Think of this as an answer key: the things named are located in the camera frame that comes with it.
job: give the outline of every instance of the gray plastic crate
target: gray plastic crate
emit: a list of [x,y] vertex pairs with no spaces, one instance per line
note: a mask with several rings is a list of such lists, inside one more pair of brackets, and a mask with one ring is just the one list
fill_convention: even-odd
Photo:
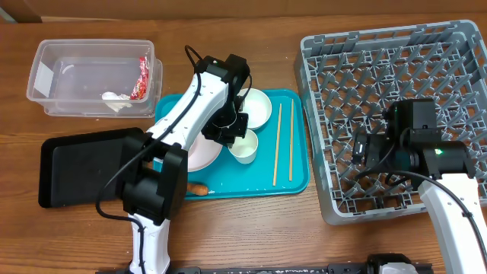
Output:
[[351,163],[353,135],[384,132],[381,111],[395,100],[432,97],[443,140],[461,140],[475,162],[487,204],[485,44],[472,21],[305,37],[295,63],[310,128],[312,165],[323,218],[332,225],[426,211],[408,182],[360,182]]

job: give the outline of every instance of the wood grain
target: wood grain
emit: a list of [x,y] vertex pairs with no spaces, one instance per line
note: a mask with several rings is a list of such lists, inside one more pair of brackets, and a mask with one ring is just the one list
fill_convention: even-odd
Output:
[[[147,129],[154,121],[44,114],[40,105],[25,97],[42,40],[151,40],[164,64],[164,95],[184,92],[191,80],[185,44],[203,55],[226,58],[234,53],[247,58],[255,88],[296,90],[294,57],[307,35],[456,19],[473,20],[487,33],[483,13],[0,26],[0,272],[93,273],[124,267],[132,256],[129,224],[99,217],[93,205],[39,207],[40,146],[51,137],[131,126]],[[123,214],[120,202],[106,202],[103,207]],[[370,253],[383,252],[404,253],[444,272],[428,215],[328,225],[320,214],[313,177],[308,188],[294,196],[186,202],[171,221],[170,256],[177,266],[319,266],[360,262]]]

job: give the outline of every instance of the red snack package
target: red snack package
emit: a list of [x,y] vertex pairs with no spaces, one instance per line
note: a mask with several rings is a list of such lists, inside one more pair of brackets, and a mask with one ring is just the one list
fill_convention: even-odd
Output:
[[141,74],[138,77],[132,94],[130,94],[130,100],[140,100],[147,92],[147,84],[149,82],[149,62],[147,61],[147,57],[140,58],[140,70]]

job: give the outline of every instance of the turquoise tray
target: turquoise tray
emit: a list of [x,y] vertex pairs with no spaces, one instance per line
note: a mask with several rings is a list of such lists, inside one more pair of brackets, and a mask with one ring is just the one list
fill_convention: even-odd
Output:
[[[186,199],[223,199],[237,197],[296,194],[303,191],[310,182],[310,167],[307,158],[306,134],[303,112],[299,96],[287,89],[264,91],[272,103],[272,114],[267,123],[254,132],[259,138],[256,159],[251,164],[240,164],[223,147],[220,155],[208,167],[190,172],[189,182],[205,184],[209,189],[207,196],[186,194]],[[155,119],[166,116],[181,95],[163,97],[156,108]],[[289,142],[291,125],[291,99],[294,99],[294,144],[293,177],[289,181]],[[275,139],[279,104],[282,104],[281,140],[279,143],[279,162],[276,185],[272,186],[274,176]],[[154,162],[154,169],[161,170],[161,164]]]

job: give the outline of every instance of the white cup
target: white cup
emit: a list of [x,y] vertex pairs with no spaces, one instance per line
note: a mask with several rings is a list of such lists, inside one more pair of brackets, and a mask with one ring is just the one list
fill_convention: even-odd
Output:
[[252,130],[245,132],[245,138],[236,137],[232,148],[228,150],[241,164],[250,164],[255,160],[259,139]]

